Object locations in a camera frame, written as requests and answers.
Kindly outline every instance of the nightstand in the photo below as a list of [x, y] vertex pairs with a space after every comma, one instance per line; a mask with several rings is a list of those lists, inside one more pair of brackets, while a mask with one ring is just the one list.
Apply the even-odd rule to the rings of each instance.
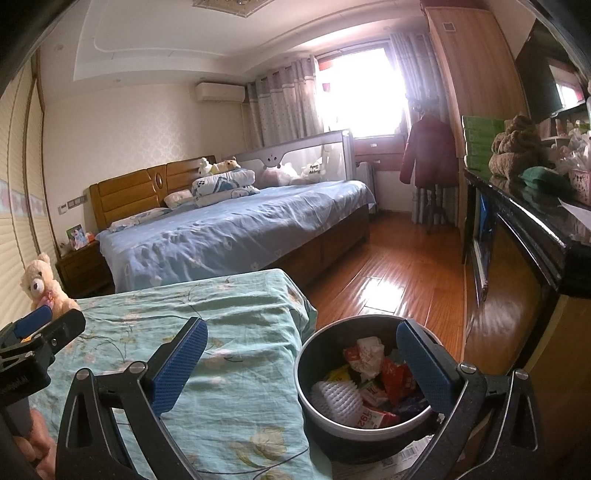
[[63, 256], [56, 267], [65, 292], [73, 299], [115, 292], [111, 271], [96, 240]]

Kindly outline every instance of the green towel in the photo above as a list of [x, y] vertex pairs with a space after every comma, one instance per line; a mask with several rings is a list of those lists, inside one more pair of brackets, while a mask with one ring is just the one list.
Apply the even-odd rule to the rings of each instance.
[[528, 168], [519, 177], [528, 187], [557, 197], [570, 197], [574, 192], [567, 179], [546, 167]]

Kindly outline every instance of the human hand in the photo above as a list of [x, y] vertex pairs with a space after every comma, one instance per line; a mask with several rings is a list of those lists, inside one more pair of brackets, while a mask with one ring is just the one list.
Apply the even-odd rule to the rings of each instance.
[[37, 475], [43, 480], [55, 480], [57, 445], [49, 435], [43, 415], [34, 408], [31, 409], [31, 422], [30, 437], [14, 437], [14, 441], [28, 462], [38, 462], [35, 467]]

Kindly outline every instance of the wall-mounted air conditioner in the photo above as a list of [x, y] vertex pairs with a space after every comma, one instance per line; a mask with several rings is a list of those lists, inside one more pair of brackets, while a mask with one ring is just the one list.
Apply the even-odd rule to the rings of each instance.
[[221, 83], [200, 83], [195, 87], [197, 100], [216, 102], [240, 102], [246, 96], [246, 90], [240, 85], [223, 85]]

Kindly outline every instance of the basket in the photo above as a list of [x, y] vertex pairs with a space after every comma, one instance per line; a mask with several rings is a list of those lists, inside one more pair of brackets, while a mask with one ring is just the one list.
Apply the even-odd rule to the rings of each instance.
[[577, 191], [576, 198], [591, 206], [591, 173], [587, 170], [573, 169], [569, 172], [570, 184]]

